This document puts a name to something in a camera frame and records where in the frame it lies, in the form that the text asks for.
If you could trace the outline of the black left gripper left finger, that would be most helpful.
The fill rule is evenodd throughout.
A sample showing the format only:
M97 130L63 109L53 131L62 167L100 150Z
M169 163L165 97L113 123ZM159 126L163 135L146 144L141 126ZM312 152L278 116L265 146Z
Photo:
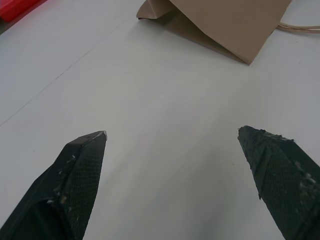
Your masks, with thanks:
M81 240L96 200L107 133L67 143L0 229L2 240Z

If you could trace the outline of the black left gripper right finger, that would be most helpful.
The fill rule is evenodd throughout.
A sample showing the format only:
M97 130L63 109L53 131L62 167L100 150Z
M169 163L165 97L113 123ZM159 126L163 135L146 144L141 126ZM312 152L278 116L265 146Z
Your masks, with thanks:
M320 167L294 142L243 126L238 141L258 196L286 240L320 238Z

